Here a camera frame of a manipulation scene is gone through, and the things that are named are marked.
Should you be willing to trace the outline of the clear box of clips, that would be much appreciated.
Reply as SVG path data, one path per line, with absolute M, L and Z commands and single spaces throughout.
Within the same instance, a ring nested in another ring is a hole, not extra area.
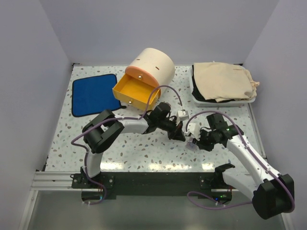
M 191 151 L 196 151 L 198 146 L 196 145 L 197 140 L 195 138 L 189 138 L 186 143 L 186 148 Z

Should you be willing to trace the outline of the yellow drawer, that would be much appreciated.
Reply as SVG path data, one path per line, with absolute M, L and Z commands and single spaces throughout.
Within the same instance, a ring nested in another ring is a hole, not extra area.
M 113 95 L 119 101 L 127 103 L 130 106 L 138 108 L 142 111 L 144 111 L 145 109 L 151 110 L 161 96 L 161 89 L 157 89 L 154 91 L 150 98 L 149 105 L 148 107 L 146 107 L 148 98 L 151 95 L 152 91 L 158 86 L 160 85 L 150 85 L 148 83 L 145 83 L 143 80 L 140 80 L 125 73 L 122 78 L 117 82 L 117 84 L 113 87 Z

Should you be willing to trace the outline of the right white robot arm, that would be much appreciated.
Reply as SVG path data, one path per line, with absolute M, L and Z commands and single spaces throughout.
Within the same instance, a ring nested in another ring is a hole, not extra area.
M 232 152 L 247 169 L 248 175 L 239 173 L 231 163 L 216 168 L 214 184 L 219 188 L 230 185 L 248 197 L 263 219 L 295 209 L 294 181 L 288 174 L 274 169 L 252 147 L 244 132 L 233 121 L 228 124 L 226 115 L 213 113 L 207 116 L 210 127 L 204 130 L 198 124 L 187 125 L 193 143 L 201 150 L 211 151 L 216 144 Z

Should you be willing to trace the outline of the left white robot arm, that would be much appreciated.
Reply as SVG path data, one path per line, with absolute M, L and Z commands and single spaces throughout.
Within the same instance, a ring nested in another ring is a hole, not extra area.
M 101 172 L 100 162 L 103 153 L 111 147 L 120 134 L 149 134 L 161 129 L 167 132 L 170 140 L 185 141 L 182 128 L 183 121 L 189 119 L 188 112 L 179 110 L 174 116 L 170 113 L 171 106 L 164 102 L 140 117 L 116 117 L 110 110 L 104 110 L 83 128 L 83 132 L 86 133 L 83 140 L 90 150 L 85 156 L 83 166 L 85 174 L 82 182 L 89 188 L 99 184 L 98 175 Z

